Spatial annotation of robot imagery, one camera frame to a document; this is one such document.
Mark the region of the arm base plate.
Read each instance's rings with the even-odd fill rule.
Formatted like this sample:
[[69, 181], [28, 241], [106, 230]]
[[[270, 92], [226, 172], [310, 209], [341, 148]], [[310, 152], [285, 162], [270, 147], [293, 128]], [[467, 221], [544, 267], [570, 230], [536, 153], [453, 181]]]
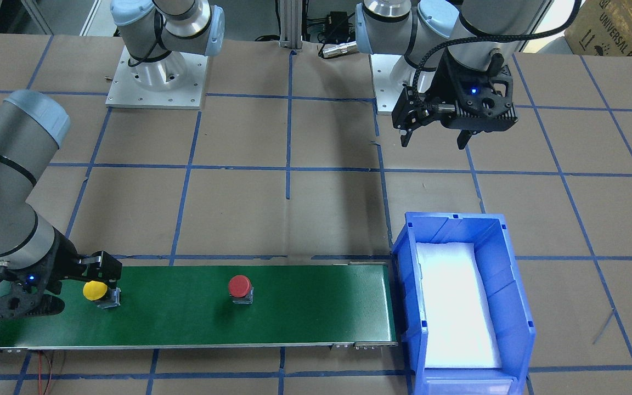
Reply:
[[200, 110], [209, 57], [171, 52], [154, 63], [131, 67], [123, 48], [105, 104], [111, 108]]
[[402, 55], [373, 54], [370, 62], [377, 112], [391, 114], [401, 94], [403, 84], [411, 85], [413, 82], [415, 69], [404, 60]]

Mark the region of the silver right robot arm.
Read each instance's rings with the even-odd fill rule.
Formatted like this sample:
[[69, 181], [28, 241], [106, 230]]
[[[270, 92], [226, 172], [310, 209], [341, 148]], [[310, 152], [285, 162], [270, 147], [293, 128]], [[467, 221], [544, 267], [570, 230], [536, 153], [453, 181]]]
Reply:
[[[385, 133], [399, 149], [416, 132], [456, 117], [454, 98], [417, 92], [424, 68], [409, 63], [410, 83], [399, 85], [389, 127], [376, 113], [371, 80], [328, 70], [299, 75], [301, 63], [338, 63], [318, 52], [266, 42], [224, 41], [216, 24], [223, 10], [208, 1], [122, 1], [133, 5], [123, 21], [120, 47], [131, 76], [168, 60], [168, 85], [196, 88], [181, 50], [201, 53], [211, 69], [199, 110], [96, 110], [83, 90], [71, 92], [80, 119], [95, 128], [88, 160], [68, 173], [76, 191], [63, 199], [71, 212], [60, 230], [44, 217], [50, 195], [37, 207], [30, 194], [63, 147], [72, 120], [36, 78], [67, 87], [72, 72], [35, 71], [25, 89], [0, 102], [0, 320], [42, 317], [45, 324], [98, 319], [93, 308], [118, 308], [112, 319], [251, 317], [242, 308], [300, 296], [269, 291], [283, 279], [261, 280], [256, 266], [228, 267], [216, 275], [198, 267], [266, 257], [286, 263], [313, 255], [364, 256], [393, 252], [390, 200], [396, 188], [386, 167]], [[211, 38], [222, 43], [213, 53]]]

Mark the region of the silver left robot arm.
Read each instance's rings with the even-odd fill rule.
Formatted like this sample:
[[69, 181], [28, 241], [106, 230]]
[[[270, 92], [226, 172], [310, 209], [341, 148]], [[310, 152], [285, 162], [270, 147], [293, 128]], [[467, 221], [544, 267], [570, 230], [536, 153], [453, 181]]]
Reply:
[[542, 21], [549, 1], [363, 1], [355, 11], [362, 53], [399, 55], [405, 75], [391, 110], [407, 146], [414, 130], [440, 122], [474, 135], [516, 125], [507, 61]]

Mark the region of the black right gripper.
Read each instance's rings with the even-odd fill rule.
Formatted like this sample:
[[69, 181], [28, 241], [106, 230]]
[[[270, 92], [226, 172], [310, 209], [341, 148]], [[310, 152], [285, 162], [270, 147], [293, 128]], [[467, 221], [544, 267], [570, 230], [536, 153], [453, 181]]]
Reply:
[[116, 289], [122, 268], [122, 263], [105, 251], [80, 258], [72, 242], [56, 233], [52, 247], [37, 263], [20, 269], [0, 265], [0, 320], [62, 313], [65, 302], [59, 295], [65, 276], [81, 275], [82, 281], [97, 281]]

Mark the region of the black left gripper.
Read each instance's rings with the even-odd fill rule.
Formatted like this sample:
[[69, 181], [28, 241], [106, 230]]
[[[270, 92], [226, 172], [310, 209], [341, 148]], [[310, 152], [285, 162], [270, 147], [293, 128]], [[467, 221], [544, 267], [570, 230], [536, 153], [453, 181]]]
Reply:
[[407, 147], [414, 130], [440, 120], [446, 128], [465, 130], [457, 137], [459, 150], [473, 132], [504, 132], [516, 125], [511, 71], [497, 49], [489, 62], [486, 70], [471, 69], [446, 49], [428, 90], [431, 102], [416, 101], [416, 88], [404, 85], [392, 112], [401, 146]]

